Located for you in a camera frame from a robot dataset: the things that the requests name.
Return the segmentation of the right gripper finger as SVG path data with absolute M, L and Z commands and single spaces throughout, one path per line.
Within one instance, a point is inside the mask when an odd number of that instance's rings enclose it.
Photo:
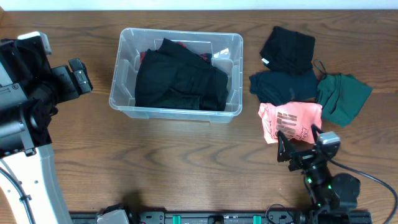
M 287 139 L 282 131 L 277 132 L 278 137 L 278 153 L 277 161 L 285 162 L 292 158 L 292 153 L 295 152 L 294 145 Z
M 317 143 L 318 142 L 318 138 L 323 133 L 323 131 L 315 124 L 311 125 L 311 130 L 312 130 L 314 143 Z

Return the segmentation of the pink printed t-shirt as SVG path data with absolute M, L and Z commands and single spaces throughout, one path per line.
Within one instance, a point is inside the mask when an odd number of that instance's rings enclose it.
M 274 106 L 261 103 L 258 115 L 262 121 L 266 143 L 278 142 L 277 132 L 282 131 L 287 139 L 296 139 L 313 144 L 311 125 L 322 126 L 322 105 L 307 102 L 289 102 Z

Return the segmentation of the green garment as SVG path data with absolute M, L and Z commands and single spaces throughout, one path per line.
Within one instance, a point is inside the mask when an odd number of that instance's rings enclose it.
M 324 75 L 317 86 L 322 119 L 345 127 L 357 117 L 373 88 L 353 75 Z

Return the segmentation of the dark teal garment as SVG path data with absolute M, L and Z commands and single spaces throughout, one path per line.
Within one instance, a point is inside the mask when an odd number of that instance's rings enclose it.
M 250 93 L 261 103 L 274 106 L 290 101 L 305 101 L 317 95 L 318 79 L 313 70 L 295 76 L 284 72 L 259 72 L 249 77 Z

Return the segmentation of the clear plastic storage bin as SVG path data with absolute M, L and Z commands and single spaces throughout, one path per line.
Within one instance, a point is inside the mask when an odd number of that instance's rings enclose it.
M 183 43 L 195 54 L 211 54 L 211 64 L 228 76 L 224 111 L 136 107 L 136 78 L 140 54 L 157 50 L 163 39 Z M 237 33 L 126 28 L 119 38 L 109 105 L 134 119 L 182 119 L 229 123 L 243 109 L 243 37 Z

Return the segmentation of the large black garment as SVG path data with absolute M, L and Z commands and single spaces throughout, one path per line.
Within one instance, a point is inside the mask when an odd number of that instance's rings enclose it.
M 225 72 L 169 39 L 145 52 L 136 78 L 137 107 L 225 110 L 229 94 Z

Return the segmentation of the red navy plaid shirt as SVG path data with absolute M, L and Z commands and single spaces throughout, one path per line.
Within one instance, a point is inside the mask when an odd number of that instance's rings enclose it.
M 177 42 L 179 45 L 181 45 L 182 47 L 186 48 L 187 46 L 183 43 L 183 42 Z M 144 57 L 146 56 L 146 52 L 141 52 L 139 54 L 140 56 L 140 62 L 143 61 Z M 212 58 L 212 54 L 209 53 L 205 53 L 205 54 L 200 54 L 200 57 L 206 62 L 206 63 L 211 63 L 211 58 Z

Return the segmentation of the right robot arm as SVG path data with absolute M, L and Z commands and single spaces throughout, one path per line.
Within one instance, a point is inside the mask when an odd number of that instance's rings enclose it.
M 347 173 L 332 175 L 328 163 L 340 148 L 340 137 L 333 131 L 323 132 L 311 126 L 314 145 L 311 149 L 297 151 L 282 131 L 277 132 L 278 162 L 289 162 L 289 171 L 301 170 L 312 198 L 319 208 L 349 212 L 358 203 L 360 181 Z

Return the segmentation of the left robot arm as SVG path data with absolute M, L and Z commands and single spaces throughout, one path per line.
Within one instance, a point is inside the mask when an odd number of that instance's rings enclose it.
M 1 40 L 1 190 L 17 223 L 95 223 L 68 211 L 48 130 L 57 105 L 93 85 L 79 58 L 52 68 L 51 53 L 42 32 Z

